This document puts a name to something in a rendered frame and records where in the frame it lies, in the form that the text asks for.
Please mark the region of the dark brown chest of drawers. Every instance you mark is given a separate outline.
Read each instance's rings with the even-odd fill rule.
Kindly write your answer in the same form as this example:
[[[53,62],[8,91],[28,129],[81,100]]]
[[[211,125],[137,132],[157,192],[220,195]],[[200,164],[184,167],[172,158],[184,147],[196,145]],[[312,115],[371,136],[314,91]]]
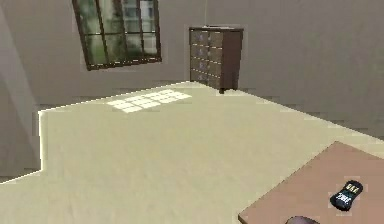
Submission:
[[[190,27],[190,80],[220,94],[237,90],[243,32],[243,28],[225,26]]]

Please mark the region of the dark round object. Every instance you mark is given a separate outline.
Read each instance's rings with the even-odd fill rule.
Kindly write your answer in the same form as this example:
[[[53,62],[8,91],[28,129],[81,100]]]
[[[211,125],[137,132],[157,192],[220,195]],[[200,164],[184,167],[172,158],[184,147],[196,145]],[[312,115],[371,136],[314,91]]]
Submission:
[[[289,218],[285,224],[320,224],[316,220],[313,220],[304,216],[294,216]]]

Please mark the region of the brown wooden table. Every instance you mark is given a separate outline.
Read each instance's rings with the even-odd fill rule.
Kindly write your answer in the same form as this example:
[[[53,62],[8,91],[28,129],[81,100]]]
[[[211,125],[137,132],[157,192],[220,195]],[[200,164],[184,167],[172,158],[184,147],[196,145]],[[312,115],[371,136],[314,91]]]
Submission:
[[[330,197],[349,180],[363,185],[342,212]],[[306,216],[320,224],[384,224],[384,159],[334,142],[238,215],[242,224],[285,224]]]

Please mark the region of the dark framed window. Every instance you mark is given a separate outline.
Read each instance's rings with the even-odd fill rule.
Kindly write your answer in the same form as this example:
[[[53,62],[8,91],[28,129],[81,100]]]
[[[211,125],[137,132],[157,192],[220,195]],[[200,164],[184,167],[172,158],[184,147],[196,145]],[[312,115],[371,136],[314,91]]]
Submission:
[[[159,0],[72,0],[88,71],[162,61]]]

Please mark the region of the black remote control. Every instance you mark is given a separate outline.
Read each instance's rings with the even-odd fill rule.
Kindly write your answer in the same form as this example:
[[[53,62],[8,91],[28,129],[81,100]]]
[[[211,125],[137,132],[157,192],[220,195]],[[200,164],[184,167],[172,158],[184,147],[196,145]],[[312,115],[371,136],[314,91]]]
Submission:
[[[363,189],[364,187],[359,181],[349,180],[340,191],[330,197],[329,201],[336,209],[348,212]]]

